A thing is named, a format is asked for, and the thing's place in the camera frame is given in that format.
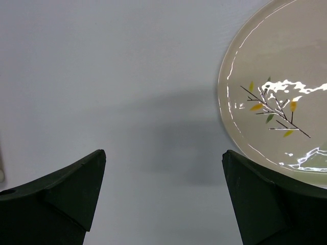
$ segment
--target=hole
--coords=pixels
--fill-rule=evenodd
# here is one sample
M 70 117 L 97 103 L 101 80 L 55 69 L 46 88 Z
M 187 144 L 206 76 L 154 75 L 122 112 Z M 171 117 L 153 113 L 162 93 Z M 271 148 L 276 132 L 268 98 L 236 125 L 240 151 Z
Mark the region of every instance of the hole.
M 3 190 L 0 192 L 0 195 L 8 195 L 8 194 L 12 194 L 15 193 L 16 190 L 10 189 L 10 190 Z

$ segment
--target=painted twig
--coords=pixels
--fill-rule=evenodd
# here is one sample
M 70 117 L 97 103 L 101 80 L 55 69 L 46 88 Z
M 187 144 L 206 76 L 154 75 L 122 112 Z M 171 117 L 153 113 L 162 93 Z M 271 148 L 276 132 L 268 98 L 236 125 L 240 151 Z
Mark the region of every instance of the painted twig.
M 265 91 L 262 91 L 262 89 L 259 88 L 260 91 L 260 96 L 261 99 L 257 96 L 255 96 L 251 91 L 249 91 L 248 89 L 246 89 L 245 87 L 241 86 L 241 88 L 243 88 L 245 91 L 247 91 L 251 96 L 254 97 L 251 98 L 248 96 L 248 101 L 258 101 L 260 104 L 262 104 L 265 108 L 263 109 L 264 112 L 261 113 L 257 113 L 257 115 L 263 114 L 263 115 L 269 115 L 269 114 L 276 114 L 279 117 L 281 117 L 283 120 L 285 120 L 286 122 L 288 122 L 290 125 L 292 125 L 293 127 L 287 127 L 286 125 L 282 124 L 280 121 L 276 120 L 277 123 L 281 124 L 283 126 L 283 128 L 270 128 L 270 130 L 289 130 L 289 131 L 294 131 L 294 130 L 299 130 L 301 131 L 303 134 L 305 134 L 306 136 L 308 136 L 309 138 L 311 138 L 306 132 L 304 132 L 302 129 L 300 129 L 298 126 L 296 126 L 293 123 L 293 115 L 294 115 L 294 111 L 292 111 L 292 116 L 291 116 L 291 120 L 288 119 L 287 115 L 285 114 L 285 112 L 283 111 L 283 108 L 285 107 L 286 104 L 288 104 L 290 102 L 290 100 L 285 100 L 282 104 L 279 103 L 278 99 L 276 98 L 276 95 L 273 93 L 273 97 L 276 101 L 277 107 L 278 109 L 273 109 L 273 107 L 271 107 L 266 100 L 266 94 L 267 94 L 267 90 L 265 89 Z

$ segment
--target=plate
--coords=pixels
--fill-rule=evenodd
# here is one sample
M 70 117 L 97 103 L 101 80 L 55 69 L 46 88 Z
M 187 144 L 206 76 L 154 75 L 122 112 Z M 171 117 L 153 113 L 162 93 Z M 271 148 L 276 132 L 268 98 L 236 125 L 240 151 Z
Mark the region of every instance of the plate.
M 277 0 L 232 41 L 218 81 L 227 132 L 253 161 L 327 186 L 327 1 Z

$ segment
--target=branch design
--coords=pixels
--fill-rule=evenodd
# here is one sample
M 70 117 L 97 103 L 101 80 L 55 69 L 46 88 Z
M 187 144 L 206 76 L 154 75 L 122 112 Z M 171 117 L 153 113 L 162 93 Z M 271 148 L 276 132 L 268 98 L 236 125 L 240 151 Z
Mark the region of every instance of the branch design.
M 253 88 L 254 84 L 251 82 L 249 89 L 246 89 L 245 87 L 241 86 L 246 92 L 248 92 L 249 96 L 247 97 L 247 101 L 256 101 L 258 104 L 254 105 L 250 110 L 256 111 L 262 109 L 262 112 L 256 113 L 256 115 L 267 115 L 266 124 L 270 122 L 275 115 L 279 116 L 282 119 L 282 122 L 280 120 L 276 119 L 276 122 L 280 125 L 280 127 L 276 128 L 269 128 L 269 130 L 284 130 L 286 133 L 284 134 L 284 137 L 287 137 L 291 135 L 294 131 L 300 131 L 303 134 L 305 134 L 307 137 L 311 138 L 306 132 L 304 132 L 302 129 L 297 127 L 293 122 L 294 117 L 294 111 L 296 110 L 297 102 L 290 101 L 289 99 L 283 101 L 282 103 L 279 102 L 279 100 L 276 97 L 275 93 L 271 93 L 271 97 L 274 98 L 274 101 L 276 103 L 275 106 L 272 106 L 268 104 L 268 100 L 266 98 L 266 95 L 268 93 L 268 90 L 265 89 L 264 91 L 262 88 L 258 88 L 260 92 L 260 96 L 256 96 L 253 94 Z M 284 112 L 284 108 L 290 103 L 290 110 L 292 112 L 291 118 L 289 118 L 286 113 Z

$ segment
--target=ceramic plate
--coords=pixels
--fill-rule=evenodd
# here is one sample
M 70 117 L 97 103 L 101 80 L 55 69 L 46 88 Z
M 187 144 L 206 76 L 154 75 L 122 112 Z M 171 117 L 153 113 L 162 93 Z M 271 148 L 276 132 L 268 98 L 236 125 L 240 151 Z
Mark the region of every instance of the ceramic plate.
M 224 125 L 253 161 L 327 186 L 327 1 L 277 0 L 238 32 L 221 66 Z

